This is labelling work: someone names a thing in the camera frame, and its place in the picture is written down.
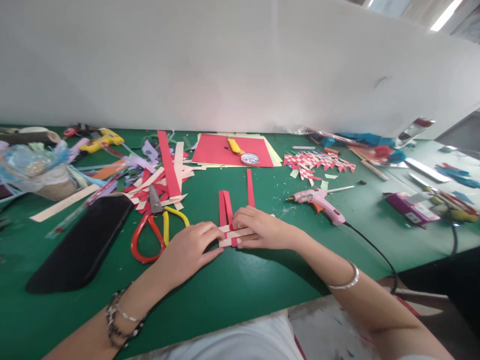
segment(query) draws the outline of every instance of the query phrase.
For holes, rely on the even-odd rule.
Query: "scissors blade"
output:
[[[148,190],[148,201],[150,202],[152,214],[158,214],[164,210],[162,204],[160,204],[159,193],[153,185],[150,185]]]

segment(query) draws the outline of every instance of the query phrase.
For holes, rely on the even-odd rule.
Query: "bangle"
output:
[[[346,285],[342,285],[342,286],[333,286],[333,285],[328,285],[327,286],[330,288],[330,289],[335,289],[335,290],[345,290],[345,289],[349,289],[351,288],[352,286],[354,286],[356,283],[359,282],[359,277],[360,277],[360,272],[359,272],[359,268],[351,261],[348,260],[348,262],[351,264],[351,266],[353,267],[353,270],[355,270],[355,276],[353,277],[353,280],[350,281],[348,284]]]
[[[134,322],[134,323],[136,323],[137,321],[140,321],[140,319],[136,319],[134,317],[128,316],[127,313],[124,312],[122,308],[120,308],[119,302],[116,304],[116,310],[123,316],[124,319],[130,320],[131,322]]]
[[[119,300],[120,298],[122,297],[122,295],[124,294],[125,290],[119,290],[117,291],[116,293],[113,294],[113,297],[111,298],[110,300],[110,303],[108,304],[107,308],[106,308],[106,323],[108,325],[108,339],[110,340],[110,344],[111,346],[113,346],[114,348],[117,348],[117,349],[125,349],[126,347],[128,347],[128,343],[125,342],[124,344],[119,344],[117,342],[114,341],[114,336],[116,337],[119,337],[119,338],[123,338],[123,339],[127,339],[127,340],[130,340],[131,338],[134,338],[136,337],[140,331],[142,330],[142,328],[144,327],[144,324],[145,324],[145,319],[147,318],[148,314],[147,313],[145,315],[145,317],[143,319],[140,320],[140,322],[138,323],[138,325],[135,327],[135,329],[131,332],[131,333],[124,333],[122,332],[118,327],[117,325],[115,324],[115,313],[117,311],[119,311]],[[126,319],[133,319],[128,317],[127,314],[123,313],[122,312],[122,315],[123,317],[127,316]]]

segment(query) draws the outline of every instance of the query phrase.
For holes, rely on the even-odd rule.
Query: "ceiling light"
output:
[[[445,23],[452,17],[452,15],[454,14],[455,10],[457,10],[461,2],[462,0],[453,0],[451,4],[448,5],[446,10],[443,12],[443,14],[440,15],[438,20],[435,21],[435,23],[430,28],[430,30],[433,30],[433,31],[440,30],[445,25]]]

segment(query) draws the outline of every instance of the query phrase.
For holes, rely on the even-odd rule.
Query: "black pouch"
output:
[[[90,283],[134,208],[125,196],[97,199],[32,275],[32,294],[67,292]]]

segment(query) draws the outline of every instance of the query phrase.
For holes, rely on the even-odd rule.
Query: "silver bracelet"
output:
[[[140,319],[136,319],[134,317],[128,316],[125,312],[123,312],[123,310],[120,308],[119,303],[116,304],[116,310],[127,320],[130,320],[132,322],[140,321]]]
[[[360,272],[359,272],[359,268],[351,261],[348,260],[348,262],[351,264],[351,266],[353,267],[353,269],[355,270],[355,276],[353,277],[353,280],[350,281],[348,284],[346,285],[342,285],[342,286],[332,286],[332,285],[328,285],[327,286],[330,288],[330,289],[335,289],[335,290],[345,290],[345,289],[349,289],[351,288],[352,286],[354,286],[356,283],[359,282],[359,276],[360,276]]]

